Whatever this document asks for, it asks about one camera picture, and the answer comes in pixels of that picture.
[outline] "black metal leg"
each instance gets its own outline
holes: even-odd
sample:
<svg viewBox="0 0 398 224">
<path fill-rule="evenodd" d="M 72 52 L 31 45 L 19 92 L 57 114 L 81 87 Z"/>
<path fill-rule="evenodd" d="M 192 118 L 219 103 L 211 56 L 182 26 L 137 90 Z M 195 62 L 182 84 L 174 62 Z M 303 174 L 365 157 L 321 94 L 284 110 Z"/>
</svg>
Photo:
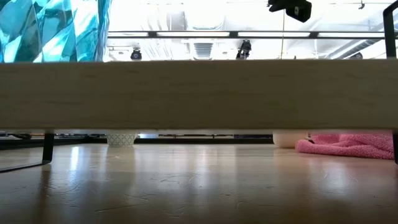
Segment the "black metal leg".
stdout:
<svg viewBox="0 0 398 224">
<path fill-rule="evenodd" d="M 0 173 L 49 164 L 52 161 L 53 147 L 54 147 L 54 134 L 45 134 L 44 135 L 42 162 L 36 162 L 34 164 L 27 164 L 27 165 L 15 166 L 15 167 L 3 168 L 3 169 L 0 169 Z"/>
<path fill-rule="evenodd" d="M 398 164 L 398 134 L 392 135 L 392 144 L 394 145 L 394 160 Z"/>
</svg>

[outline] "light wood plank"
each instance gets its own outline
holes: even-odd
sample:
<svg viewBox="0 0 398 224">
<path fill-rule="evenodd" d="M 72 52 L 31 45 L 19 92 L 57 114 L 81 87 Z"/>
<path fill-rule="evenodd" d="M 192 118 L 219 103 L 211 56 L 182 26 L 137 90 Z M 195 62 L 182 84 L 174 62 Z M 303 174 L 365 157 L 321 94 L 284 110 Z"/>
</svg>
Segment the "light wood plank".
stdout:
<svg viewBox="0 0 398 224">
<path fill-rule="evenodd" d="M 398 61 L 0 65 L 0 129 L 397 129 Z"/>
</svg>

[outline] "wooden floor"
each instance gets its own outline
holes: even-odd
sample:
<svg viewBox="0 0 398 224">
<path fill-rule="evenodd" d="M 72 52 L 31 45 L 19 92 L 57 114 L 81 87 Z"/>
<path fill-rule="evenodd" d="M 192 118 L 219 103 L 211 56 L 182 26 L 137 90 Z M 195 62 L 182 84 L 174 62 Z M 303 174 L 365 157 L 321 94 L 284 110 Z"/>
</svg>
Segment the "wooden floor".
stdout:
<svg viewBox="0 0 398 224">
<path fill-rule="evenodd" d="M 40 153 L 0 151 L 0 166 Z M 49 165 L 0 174 L 0 223 L 398 223 L 392 161 L 266 145 L 84 144 L 54 153 Z"/>
</svg>

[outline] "white pot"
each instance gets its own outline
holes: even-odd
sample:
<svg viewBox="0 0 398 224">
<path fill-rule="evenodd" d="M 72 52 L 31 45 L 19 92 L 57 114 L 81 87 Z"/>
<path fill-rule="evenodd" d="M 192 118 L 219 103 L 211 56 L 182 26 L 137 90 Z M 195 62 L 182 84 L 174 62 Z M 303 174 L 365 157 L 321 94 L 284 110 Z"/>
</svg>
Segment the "white pot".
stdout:
<svg viewBox="0 0 398 224">
<path fill-rule="evenodd" d="M 106 135 L 110 147 L 131 147 L 134 145 L 136 133 L 123 133 L 120 131 L 111 131 Z"/>
<path fill-rule="evenodd" d="M 307 131 L 274 131 L 272 140 L 281 148 L 294 149 L 296 142 L 308 137 Z"/>
</svg>

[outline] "blue curtain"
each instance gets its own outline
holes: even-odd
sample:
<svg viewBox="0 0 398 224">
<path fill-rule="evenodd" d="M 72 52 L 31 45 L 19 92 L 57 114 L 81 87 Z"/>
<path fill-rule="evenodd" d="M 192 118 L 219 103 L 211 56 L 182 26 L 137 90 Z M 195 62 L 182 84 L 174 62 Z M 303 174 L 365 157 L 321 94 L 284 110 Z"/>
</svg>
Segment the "blue curtain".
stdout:
<svg viewBox="0 0 398 224">
<path fill-rule="evenodd" d="M 0 63 L 102 61 L 112 0 L 0 0 Z"/>
</svg>

